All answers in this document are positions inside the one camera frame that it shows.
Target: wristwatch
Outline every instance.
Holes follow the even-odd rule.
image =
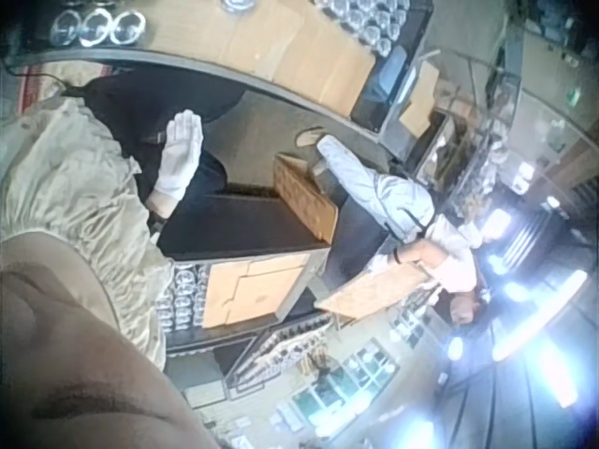
[[[150,210],[150,216],[148,217],[148,228],[150,229],[150,237],[154,237],[156,234],[162,232],[162,228],[167,223],[166,218],[162,218],[153,210]]]

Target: wooden panel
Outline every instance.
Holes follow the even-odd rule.
[[[306,265],[309,254],[291,254],[291,255],[279,255],[269,260],[261,260],[259,262],[252,262],[247,271],[248,276],[255,276],[258,274],[272,273],[274,271],[283,271],[285,269],[299,268]]]
[[[303,268],[293,268],[241,277],[226,323],[229,325],[275,313],[302,271]]]
[[[376,274],[364,272],[317,303],[316,307],[361,319],[402,301],[428,278],[426,273],[411,264],[394,266]]]
[[[337,224],[337,206],[307,179],[306,172],[305,161],[277,154],[274,190],[317,239],[331,244]]]
[[[244,15],[220,0],[131,0],[146,16],[144,44],[272,81],[349,117],[374,56],[306,0],[256,2]]]
[[[239,278],[247,273],[249,266],[249,260],[212,265],[206,292],[204,327],[226,323]]]

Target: floor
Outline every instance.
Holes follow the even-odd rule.
[[[493,61],[505,27],[504,0],[434,0],[427,47],[444,46]],[[431,60],[442,76],[467,86],[466,64],[444,55]],[[488,72],[476,71],[476,89],[484,88]],[[225,164],[230,181],[270,186],[272,161],[278,152],[312,159],[313,149],[298,150],[295,135],[308,127],[325,126],[359,157],[376,167],[387,165],[385,151],[337,123],[283,101],[248,93],[226,116],[207,126],[206,148]]]

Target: cardboard box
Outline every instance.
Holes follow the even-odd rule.
[[[308,163],[277,154],[274,161],[274,190],[317,239],[333,241],[339,211],[310,180]]]
[[[434,89],[438,79],[439,70],[424,61],[408,106],[400,116],[400,122],[415,138],[420,138],[431,126],[429,117],[435,105]]]

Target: bare skin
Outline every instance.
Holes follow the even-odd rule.
[[[0,283],[3,447],[218,447],[164,374],[46,269]]]
[[[447,260],[449,254],[434,242],[419,239],[396,249],[389,255],[387,262],[390,265],[397,264],[396,257],[402,264],[410,262],[436,269]],[[467,325],[473,322],[478,309],[480,304],[476,301],[474,290],[457,293],[451,300],[451,319],[457,326]]]

